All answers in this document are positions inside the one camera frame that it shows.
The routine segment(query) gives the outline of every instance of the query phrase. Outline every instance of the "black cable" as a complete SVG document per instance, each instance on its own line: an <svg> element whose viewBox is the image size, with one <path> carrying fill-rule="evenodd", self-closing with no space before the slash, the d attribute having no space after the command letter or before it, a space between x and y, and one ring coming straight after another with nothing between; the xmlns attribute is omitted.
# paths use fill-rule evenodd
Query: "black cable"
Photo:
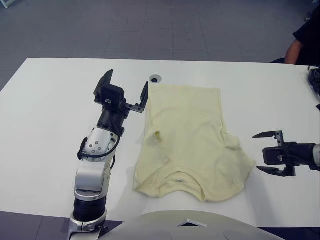
<svg viewBox="0 0 320 240"><path fill-rule="evenodd" d="M80 154L81 158L92 158L92 159L99 159L99 158L103 158L103 157L106 157L108 156L109 154L111 154L114 150L116 150L116 147L118 146L120 142L120 136L118 136L118 139L115 143L115 145L113 146L113 148L111 148L110 151L104 153L104 154L101 154L101 155L90 155L90 154Z"/></svg>
<svg viewBox="0 0 320 240"><path fill-rule="evenodd" d="M307 227L306 229L310 230L311 232L313 232L313 233L315 233L315 234L320 235L320 233L319 233L319 232L317 232L317 231L313 230L311 227Z"/></svg>
<svg viewBox="0 0 320 240"><path fill-rule="evenodd" d="M116 163L116 155L113 156L113 161L112 161L110 170L112 170L112 168L114 167L115 163Z"/></svg>

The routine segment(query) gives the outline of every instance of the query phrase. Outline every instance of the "floor tile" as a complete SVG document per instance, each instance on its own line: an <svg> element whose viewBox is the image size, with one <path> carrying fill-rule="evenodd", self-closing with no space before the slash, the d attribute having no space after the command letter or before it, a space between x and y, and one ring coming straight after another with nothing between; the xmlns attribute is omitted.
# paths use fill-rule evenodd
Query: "floor tile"
<svg viewBox="0 0 320 240"><path fill-rule="evenodd" d="M109 49L139 49L141 32L139 31L115 31L107 46Z"/></svg>
<svg viewBox="0 0 320 240"><path fill-rule="evenodd" d="M174 60L178 61L209 61L206 50L174 50Z"/></svg>
<svg viewBox="0 0 320 240"><path fill-rule="evenodd" d="M144 20L131 21L130 19L119 20L115 26L115 31L142 32Z"/></svg>
<svg viewBox="0 0 320 240"><path fill-rule="evenodd" d="M173 47L175 50L206 50L200 22L175 23L173 25Z"/></svg>
<svg viewBox="0 0 320 240"><path fill-rule="evenodd" d="M81 32L76 48L106 48L113 33L115 23L104 24L103 26L87 26Z"/></svg>
<svg viewBox="0 0 320 240"><path fill-rule="evenodd" d="M81 59L101 59L105 53L104 48L74 48L69 58L81 58Z"/></svg>
<svg viewBox="0 0 320 240"><path fill-rule="evenodd" d="M0 61L0 71L17 71L27 58L36 58L38 50L11 50Z"/></svg>
<svg viewBox="0 0 320 240"><path fill-rule="evenodd" d="M138 59L139 49L108 49L104 59Z"/></svg>
<svg viewBox="0 0 320 240"><path fill-rule="evenodd" d="M150 5L148 6L146 23L172 23L172 8L170 5Z"/></svg>
<svg viewBox="0 0 320 240"><path fill-rule="evenodd" d="M270 63L278 59L278 55L271 49L266 50L243 50L246 62L250 63Z"/></svg>
<svg viewBox="0 0 320 240"><path fill-rule="evenodd" d="M234 51L215 49L208 51L210 61L213 62L246 62L240 49Z"/></svg>
<svg viewBox="0 0 320 240"><path fill-rule="evenodd" d="M138 59L141 60L173 60L174 53L172 50L145 50L139 52Z"/></svg>
<svg viewBox="0 0 320 240"><path fill-rule="evenodd" d="M35 240L42 216L0 211L0 236L3 240Z"/></svg>
<svg viewBox="0 0 320 240"><path fill-rule="evenodd" d="M171 23L145 23L141 49L165 50L173 48L173 32Z"/></svg>
<svg viewBox="0 0 320 240"><path fill-rule="evenodd" d="M180 8L180 7L174 7L172 9L172 17L174 22L194 22L198 21L198 12L196 7L190 7L190 8Z"/></svg>
<svg viewBox="0 0 320 240"><path fill-rule="evenodd" d="M218 49L234 51L240 49L236 38L229 32L205 33L204 38L209 51Z"/></svg>

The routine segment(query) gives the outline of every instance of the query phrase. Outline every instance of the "cream t-shirt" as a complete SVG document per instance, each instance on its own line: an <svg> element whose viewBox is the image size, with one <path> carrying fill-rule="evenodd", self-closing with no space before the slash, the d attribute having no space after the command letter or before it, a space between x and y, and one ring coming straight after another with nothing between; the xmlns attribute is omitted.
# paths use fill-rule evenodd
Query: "cream t-shirt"
<svg viewBox="0 0 320 240"><path fill-rule="evenodd" d="M149 84L146 110L136 192L216 202L242 191L255 161L227 133L218 88Z"/></svg>

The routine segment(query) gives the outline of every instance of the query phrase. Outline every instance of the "white table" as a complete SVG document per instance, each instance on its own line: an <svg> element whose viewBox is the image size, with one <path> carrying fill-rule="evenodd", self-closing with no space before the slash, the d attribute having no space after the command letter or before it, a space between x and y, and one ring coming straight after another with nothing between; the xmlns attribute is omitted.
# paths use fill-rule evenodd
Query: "white table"
<svg viewBox="0 0 320 240"><path fill-rule="evenodd" d="M320 142L318 103L306 84L307 67L285 64L29 58L0 92L0 211L69 217L81 141L97 124L102 107L93 91L108 70L127 102L140 101L149 76L161 84L221 89L228 132L264 166L262 149L283 130L284 140ZM107 195L107 219L127 221L162 210L221 214L257 227L319 227L320 173L307 166L296 177L254 168L245 189L223 202L199 202L185 192L150 198L132 191L143 142L145 114L131 112L116 150Z"/></svg>

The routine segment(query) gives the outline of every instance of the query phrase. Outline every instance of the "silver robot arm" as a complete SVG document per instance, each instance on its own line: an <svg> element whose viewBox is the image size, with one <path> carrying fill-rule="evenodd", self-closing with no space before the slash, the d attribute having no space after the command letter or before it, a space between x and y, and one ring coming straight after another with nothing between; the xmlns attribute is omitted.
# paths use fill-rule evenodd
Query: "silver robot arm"
<svg viewBox="0 0 320 240"><path fill-rule="evenodd" d="M89 233L101 229L106 220L105 209L109 181L111 176L111 161L115 157L115 145L120 136L108 130L95 127L87 138L82 150L85 155L103 155L103 157L84 157L75 176L75 209L71 213L68 240L73 233ZM82 206L96 205L95 212L85 213Z"/></svg>
<svg viewBox="0 0 320 240"><path fill-rule="evenodd" d="M148 101L148 82L143 88L141 103L131 105L126 103L124 90L110 84L112 74L113 70L108 71L94 90L94 101L102 105L102 114L96 127L83 140L77 154L81 163L75 176L75 199L70 215L68 240L83 239L83 233L89 233L86 239L98 239L107 216L111 169L116 160L120 137L125 131L123 122L131 110L142 113Z"/></svg>

